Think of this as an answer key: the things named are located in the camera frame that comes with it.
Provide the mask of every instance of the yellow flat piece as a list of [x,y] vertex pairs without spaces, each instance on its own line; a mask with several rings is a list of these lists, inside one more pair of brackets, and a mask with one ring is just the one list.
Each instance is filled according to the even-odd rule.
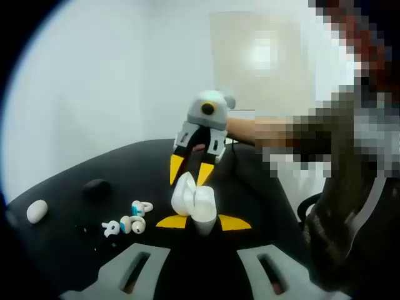
[[181,228],[184,229],[186,225],[186,219],[188,217],[184,216],[171,216],[166,217],[165,219],[159,221],[156,227],[164,227],[164,228]]
[[199,177],[197,178],[198,186],[202,186],[206,182],[208,176],[211,174],[213,169],[214,169],[213,164],[206,164],[205,162],[201,163]]
[[251,229],[249,223],[237,217],[229,217],[223,214],[219,214],[218,216],[221,220],[222,231]]
[[183,162],[183,157],[173,154],[171,156],[171,163],[169,169],[169,184],[172,185],[174,183],[176,174],[179,171],[179,167]]

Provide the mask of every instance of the white backdrop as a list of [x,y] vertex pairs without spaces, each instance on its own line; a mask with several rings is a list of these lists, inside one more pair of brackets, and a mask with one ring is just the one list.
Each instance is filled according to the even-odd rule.
[[[224,11],[291,16],[309,50],[316,99],[352,83],[352,57],[307,0],[68,1],[43,23],[11,78],[2,127],[7,201],[112,149],[173,138],[193,96],[214,87],[209,17]],[[321,190],[321,174],[304,189],[308,175],[293,181],[288,170],[281,181],[292,203]]]

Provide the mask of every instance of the person's arm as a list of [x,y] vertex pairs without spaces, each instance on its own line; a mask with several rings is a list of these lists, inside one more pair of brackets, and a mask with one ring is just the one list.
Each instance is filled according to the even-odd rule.
[[227,135],[241,143],[261,147],[283,148],[292,146],[293,134],[282,119],[245,120],[228,118]]
[[292,148],[301,155],[301,161],[320,160],[331,152],[332,118],[310,116],[304,123],[299,119],[256,119],[228,118],[228,137],[257,148]]

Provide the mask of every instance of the pixelated person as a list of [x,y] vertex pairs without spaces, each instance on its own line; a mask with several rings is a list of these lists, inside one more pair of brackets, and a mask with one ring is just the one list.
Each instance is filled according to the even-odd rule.
[[389,1],[309,5],[339,31],[341,42],[362,62],[354,86],[333,94],[329,107],[310,116],[229,118],[226,129],[230,138],[257,148],[292,151],[302,161],[331,161],[324,189],[304,222],[316,281],[350,295],[376,286],[382,291],[389,282],[386,268],[396,274],[400,265],[397,12]]

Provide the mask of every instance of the black table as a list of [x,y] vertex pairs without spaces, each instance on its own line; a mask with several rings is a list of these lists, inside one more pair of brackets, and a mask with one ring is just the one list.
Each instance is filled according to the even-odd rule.
[[[97,279],[102,265],[133,243],[172,249],[157,284],[155,298],[159,299],[174,295],[171,285],[177,278],[189,283],[195,281],[196,275],[184,268],[191,259],[200,268],[200,262],[206,255],[212,255],[213,249],[216,250],[211,259],[215,265],[213,276],[226,277],[223,283],[214,282],[215,287],[225,290],[221,292],[223,296],[249,295],[243,266],[235,258],[237,249],[275,244],[301,264],[310,266],[301,230],[279,180],[270,177],[269,164],[262,162],[262,156],[247,145],[235,145],[234,152],[227,147],[206,185],[215,190],[219,214],[241,218],[252,230],[224,232],[199,242],[192,241],[193,235],[189,236],[186,230],[155,227],[158,221],[175,215],[170,205],[173,188],[169,185],[172,147],[173,140],[144,141],[122,147],[45,180],[9,204],[29,256],[58,294],[88,287]],[[200,155],[194,153],[187,165],[192,174],[197,174]],[[109,181],[112,191],[103,199],[86,199],[81,188],[96,178]],[[49,211],[42,221],[31,225],[26,219],[26,209],[37,199],[44,199]],[[112,251],[95,251],[106,240],[101,223],[119,221],[121,216],[129,215],[135,199],[154,204],[154,210],[146,214],[146,232],[120,233],[116,237],[117,247]],[[88,223],[96,224],[97,234],[77,233],[75,225]],[[206,245],[207,249],[199,252],[203,247],[199,245]]]

